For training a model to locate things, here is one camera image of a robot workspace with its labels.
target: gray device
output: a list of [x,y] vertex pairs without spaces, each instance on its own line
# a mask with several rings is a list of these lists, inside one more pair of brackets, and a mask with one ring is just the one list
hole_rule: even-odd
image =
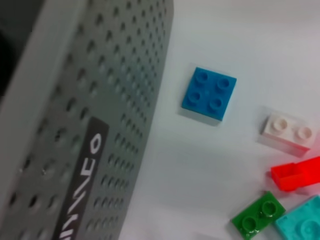
[[0,240],[116,240],[153,120],[173,1],[38,4],[31,34],[11,35],[22,39],[17,52],[25,47],[0,106]]

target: lego stud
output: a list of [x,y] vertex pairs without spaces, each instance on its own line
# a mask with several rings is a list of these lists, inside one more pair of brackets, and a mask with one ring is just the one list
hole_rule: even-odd
[[273,121],[271,127],[277,134],[282,134],[288,128],[288,122],[284,118],[279,117]]
[[208,81],[208,74],[204,71],[200,71],[196,74],[195,80],[198,84],[203,85]]
[[265,201],[262,204],[261,211],[263,215],[271,218],[277,213],[277,206],[272,201]]
[[194,91],[194,92],[191,92],[189,95],[188,95],[188,100],[189,100],[189,103],[191,105],[197,105],[197,103],[200,101],[201,99],[201,94],[200,92],[197,92],[197,91]]
[[295,132],[295,135],[299,141],[306,142],[311,138],[312,130],[307,126],[303,126]]
[[230,82],[227,78],[222,78],[218,80],[216,86],[220,91],[224,92],[230,87]]
[[319,239],[320,225],[316,220],[305,220],[300,224],[299,233],[303,239]]
[[223,101],[221,98],[214,98],[209,102],[209,107],[214,112],[219,110],[222,107],[222,105],[223,105]]
[[242,227],[247,233],[253,233],[257,228],[257,220],[253,216],[246,216],[242,220]]

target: green lego brick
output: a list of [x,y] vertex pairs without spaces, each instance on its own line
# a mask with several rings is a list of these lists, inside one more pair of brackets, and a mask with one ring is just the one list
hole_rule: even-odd
[[281,217],[285,211],[285,208],[280,202],[268,191],[235,216],[231,222],[241,233],[243,239],[249,240],[266,226]]

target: black label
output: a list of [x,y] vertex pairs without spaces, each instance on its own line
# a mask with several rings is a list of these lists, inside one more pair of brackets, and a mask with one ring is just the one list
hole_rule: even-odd
[[109,126],[92,117],[52,240],[75,240],[104,151]]

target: turquoise lego brick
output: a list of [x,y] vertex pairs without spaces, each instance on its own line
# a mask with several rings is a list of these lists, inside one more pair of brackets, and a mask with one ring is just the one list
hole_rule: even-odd
[[320,197],[280,217],[275,225],[286,240],[320,240]]
[[238,229],[243,239],[249,240],[281,217],[285,211],[280,202],[268,191],[235,216],[231,222]]
[[182,107],[222,121],[237,79],[197,67]]

